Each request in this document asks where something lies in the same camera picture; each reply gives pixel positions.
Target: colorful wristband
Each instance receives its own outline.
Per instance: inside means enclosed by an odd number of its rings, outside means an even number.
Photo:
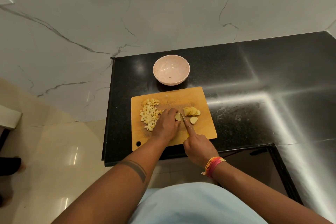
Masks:
[[[215,170],[216,166],[223,161],[226,162],[226,160],[222,157],[210,158],[207,165],[205,166],[205,172],[202,172],[202,175],[206,175],[207,177],[212,179],[212,173]]]

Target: hand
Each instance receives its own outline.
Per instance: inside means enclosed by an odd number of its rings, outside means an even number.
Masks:
[[[185,153],[191,162],[205,168],[210,158],[218,157],[219,154],[205,135],[196,134],[190,122],[185,121],[185,126],[189,133],[189,137],[183,142]]]
[[[175,120],[175,115],[178,112],[175,108],[164,110],[156,122],[152,137],[163,140],[168,144],[176,136],[181,124],[180,121]]]

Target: bowl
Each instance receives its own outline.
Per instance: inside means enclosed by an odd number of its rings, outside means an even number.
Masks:
[[[155,78],[164,85],[174,86],[187,79],[190,65],[185,58],[167,55],[159,58],[153,66]]]

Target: foot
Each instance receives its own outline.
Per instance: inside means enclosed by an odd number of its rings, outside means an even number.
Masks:
[[[12,199],[13,197],[4,198],[2,200],[2,204],[0,205],[0,208],[8,206],[11,203]]]
[[[23,171],[25,171],[27,168],[27,166],[25,165],[25,163],[23,163],[23,161],[21,160],[21,165],[19,167],[19,169],[17,170],[17,173],[22,173]]]

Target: cutting board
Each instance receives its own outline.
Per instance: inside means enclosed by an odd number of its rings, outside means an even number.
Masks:
[[[132,97],[131,112],[132,112],[132,150],[135,151],[143,145],[151,137],[151,132],[144,127],[145,123],[141,122],[140,110],[142,109],[141,102],[146,99],[158,99],[159,105],[155,107],[157,110],[165,110],[166,108],[176,108],[183,113],[183,107],[193,106],[201,111],[198,121],[193,125],[196,133],[205,135],[208,139],[217,137],[215,125],[209,111],[207,101],[202,87],[194,87],[182,90],[172,90],[148,94],[143,96]],[[168,144],[168,146],[183,144],[188,137],[187,129],[181,121],[179,131],[176,137]]]

